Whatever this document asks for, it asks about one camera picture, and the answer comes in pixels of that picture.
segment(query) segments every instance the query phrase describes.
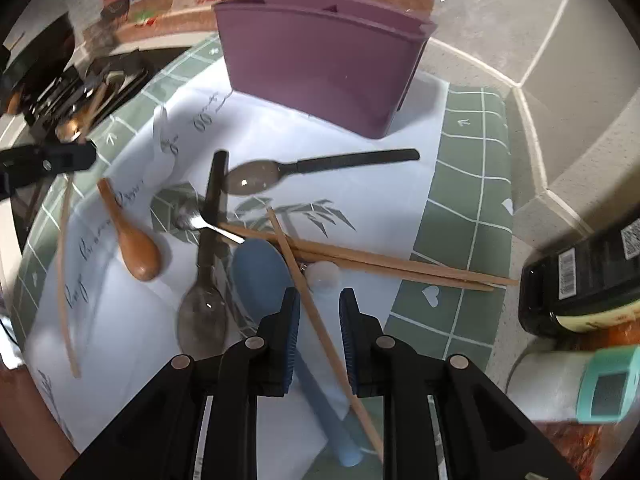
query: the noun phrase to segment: green grid pattern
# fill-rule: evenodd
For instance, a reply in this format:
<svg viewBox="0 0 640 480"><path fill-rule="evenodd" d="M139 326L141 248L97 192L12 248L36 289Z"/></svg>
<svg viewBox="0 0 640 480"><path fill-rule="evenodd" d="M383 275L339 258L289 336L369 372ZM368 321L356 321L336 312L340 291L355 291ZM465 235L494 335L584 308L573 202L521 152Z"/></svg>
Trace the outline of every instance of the green grid pattern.
<svg viewBox="0 0 640 480"><path fill-rule="evenodd" d="M213 35L161 70L138 96L92 131L89 138L96 143L98 160L91 170L76 175L75 201L95 186L111 161L152 117L156 105L164 104L181 85L221 56L219 38ZM497 92L450 86L436 171L412 260L508 275L511 213L505 201L511 200L511 153L505 116L504 102ZM21 348L56 251L64 188L65 177L59 176L36 216L20 264L11 318ZM385 333L432 357L463 353L484 369L492 352L504 287L476 292L439 286L437 306L431 306L425 295L429 287L401 283ZM363 402L382 434L382 400ZM378 458L353 413L348 414L345 424L361 445L365 459L344 468L325 448L305 479L382 476Z"/></svg>

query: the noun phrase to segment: black spoon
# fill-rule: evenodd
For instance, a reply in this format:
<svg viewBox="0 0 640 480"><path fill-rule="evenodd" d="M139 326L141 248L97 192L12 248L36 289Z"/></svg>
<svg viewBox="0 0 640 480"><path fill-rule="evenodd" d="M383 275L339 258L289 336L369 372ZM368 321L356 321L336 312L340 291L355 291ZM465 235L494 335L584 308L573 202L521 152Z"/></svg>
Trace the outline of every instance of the black spoon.
<svg viewBox="0 0 640 480"><path fill-rule="evenodd" d="M297 162L283 164L276 160L251 160L236 166L225 178L225 190L234 195L251 195L275 186L286 176L296 173L339 170L372 164L391 164L419 160L418 150L381 150L378 152L347 153L345 155L303 158Z"/></svg>

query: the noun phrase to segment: wooden chopstick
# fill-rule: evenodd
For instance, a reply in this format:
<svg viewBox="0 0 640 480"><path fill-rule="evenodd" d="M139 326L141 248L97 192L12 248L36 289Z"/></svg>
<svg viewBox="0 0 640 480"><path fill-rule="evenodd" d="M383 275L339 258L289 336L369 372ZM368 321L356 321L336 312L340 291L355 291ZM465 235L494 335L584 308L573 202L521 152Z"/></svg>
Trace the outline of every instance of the wooden chopstick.
<svg viewBox="0 0 640 480"><path fill-rule="evenodd" d="M86 136L91 129L91 125L94 122L94 117L98 111L98 107L104 99L104 95L107 91L107 85L101 83L98 89L95 91L94 98L89 104L89 110L86 115L86 121L82 125L80 134L78 135L78 144L84 144L86 142ZM65 246L66 246L66 228L69 224L69 216L71 213L71 196L73 195L74 186L74 174L68 173L66 175L66 188L65 195L62 199L62 211L60 212L60 234L58 236L58 254L56 259L56 270L58 273L58 317L60 318L60 332L62 332L62 339L65 343L66 356L69 359L69 366L71 367L71 373L76 379L80 378L80 367L78 365L78 358L76 351L74 350L73 343L71 342L71 334L69 332L69 318L66 312L66 297L65 297Z"/></svg>
<svg viewBox="0 0 640 480"><path fill-rule="evenodd" d="M364 272L372 272L383 276L393 276L394 278L401 278L403 280L409 280L410 282L428 283L429 285L454 286L457 288L466 288L468 290L481 290L482 292L491 292L494 290L491 285L485 285L484 283L463 282L462 280L441 278L440 276L431 276L429 274L421 274L420 272L409 272L408 270L363 264L361 262L354 262L353 260L343 260L341 258L334 258L333 256L326 256L325 254L293 251L293 255L297 260L303 260L305 262L333 262L342 269L362 270Z"/></svg>
<svg viewBox="0 0 640 480"><path fill-rule="evenodd" d="M254 231L245 227L222 222L219 224L219 227L245 238L262 238L263 240L268 240L270 242L277 241L277 238L273 233ZM501 276L492 276L490 274L483 274L482 272L473 272L472 270L453 269L452 267L427 264L424 262L402 260L392 256L384 256L383 254L367 253L366 251L320 244L318 242L299 240L298 238L292 237L287 237L287 241L293 250L303 251L305 253L324 254L325 256L340 258L341 260L351 260L352 262L387 267L389 269L406 270L407 272L439 276L441 278L452 278L454 280L462 280L463 282L494 283L495 285L518 284L518 280L503 278Z"/></svg>
<svg viewBox="0 0 640 480"><path fill-rule="evenodd" d="M278 222L273 209L268 207L267 214L269 215L269 219L271 220L274 231L276 231L276 237L278 239L278 244L280 245L280 250L282 251L284 259L287 263L287 267L289 267L289 272L291 273L293 282L296 284L296 288L300 293L300 297L302 299L302 304L305 307L306 314L311 321L311 325L316 331L316 334L318 335L318 339L322 344L322 348L324 349L324 353L329 360L329 364L334 370L334 374L337 377L344 394L347 396L347 399L349 399L351 407L353 408L354 413L356 414L358 420L360 421L360 424L362 425L362 429L369 438L371 445L377 452L380 462L382 462L384 455L384 444L382 442L382 439L380 438L376 427L373 425L373 421L369 416L369 412L364 407L362 401L358 397L353 395L353 392L351 391L351 385L349 384L349 379L347 377L344 363L340 359L338 352L335 351L335 347L331 341L331 337L329 336L329 333L327 332L326 327L322 322L320 314L318 313L318 309L316 308L316 304L314 303L314 298L312 297L311 291L306 284L306 279L302 275L302 272L300 272L300 268L298 267L296 259L293 256L291 247L289 247L287 237L282 231L280 223Z"/></svg>

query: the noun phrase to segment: qr code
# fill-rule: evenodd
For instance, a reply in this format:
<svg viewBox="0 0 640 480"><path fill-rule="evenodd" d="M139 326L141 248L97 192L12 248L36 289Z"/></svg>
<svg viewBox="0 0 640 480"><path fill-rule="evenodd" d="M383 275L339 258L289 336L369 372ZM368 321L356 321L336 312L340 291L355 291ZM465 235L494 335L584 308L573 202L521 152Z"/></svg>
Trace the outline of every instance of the qr code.
<svg viewBox="0 0 640 480"><path fill-rule="evenodd" d="M558 256L558 300L575 296L575 248Z"/></svg>
<svg viewBox="0 0 640 480"><path fill-rule="evenodd" d="M625 258L630 260L640 254L640 218L620 231Z"/></svg>

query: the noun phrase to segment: purple bin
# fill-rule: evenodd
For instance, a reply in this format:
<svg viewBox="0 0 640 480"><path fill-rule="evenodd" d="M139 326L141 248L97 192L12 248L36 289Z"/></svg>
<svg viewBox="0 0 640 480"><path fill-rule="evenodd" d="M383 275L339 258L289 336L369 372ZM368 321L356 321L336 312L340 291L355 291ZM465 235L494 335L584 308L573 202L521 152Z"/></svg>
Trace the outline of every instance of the purple bin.
<svg viewBox="0 0 640 480"><path fill-rule="evenodd" d="M436 28L369 0L215 6L231 86L371 139L384 137Z"/></svg>

